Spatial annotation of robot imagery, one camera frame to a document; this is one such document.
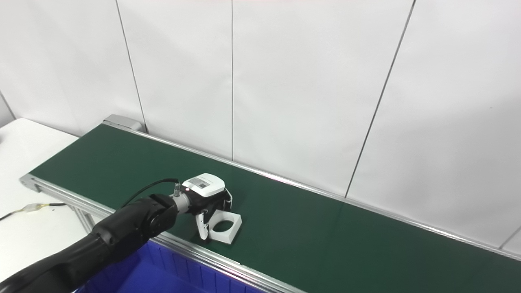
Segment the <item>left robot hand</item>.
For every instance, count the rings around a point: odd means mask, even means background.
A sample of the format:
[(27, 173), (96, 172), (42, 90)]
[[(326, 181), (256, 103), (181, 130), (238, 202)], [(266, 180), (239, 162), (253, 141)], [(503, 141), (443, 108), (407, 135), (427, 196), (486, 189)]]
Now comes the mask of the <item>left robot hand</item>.
[(187, 201), (182, 213), (195, 216), (199, 237), (210, 242), (210, 219), (216, 211), (229, 212), (232, 208), (233, 197), (225, 182), (209, 173), (200, 174), (181, 184), (180, 197)]

